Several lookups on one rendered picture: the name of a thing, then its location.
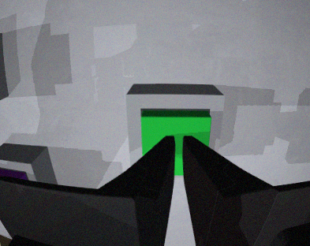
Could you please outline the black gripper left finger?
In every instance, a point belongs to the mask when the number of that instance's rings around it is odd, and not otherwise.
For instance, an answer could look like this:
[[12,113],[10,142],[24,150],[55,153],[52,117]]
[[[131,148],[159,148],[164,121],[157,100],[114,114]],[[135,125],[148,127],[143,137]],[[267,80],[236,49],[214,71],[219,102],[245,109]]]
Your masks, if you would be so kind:
[[11,237],[51,246],[164,246],[174,191],[174,136],[99,189],[0,177]]

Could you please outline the green square button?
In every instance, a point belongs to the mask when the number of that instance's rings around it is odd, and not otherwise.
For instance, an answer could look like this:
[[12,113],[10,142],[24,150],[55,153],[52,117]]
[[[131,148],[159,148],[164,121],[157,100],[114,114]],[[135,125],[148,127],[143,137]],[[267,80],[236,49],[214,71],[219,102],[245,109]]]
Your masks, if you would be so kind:
[[134,84],[126,94],[130,166],[174,136],[174,177],[183,177],[183,136],[218,152],[225,95],[212,84]]

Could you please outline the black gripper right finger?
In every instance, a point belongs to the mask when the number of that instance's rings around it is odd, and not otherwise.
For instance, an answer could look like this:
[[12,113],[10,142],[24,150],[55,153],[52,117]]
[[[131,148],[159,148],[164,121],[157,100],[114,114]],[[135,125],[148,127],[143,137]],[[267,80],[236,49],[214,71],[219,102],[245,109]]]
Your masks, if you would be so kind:
[[183,136],[182,154],[196,246],[269,246],[310,223],[310,181],[272,186],[194,136]]

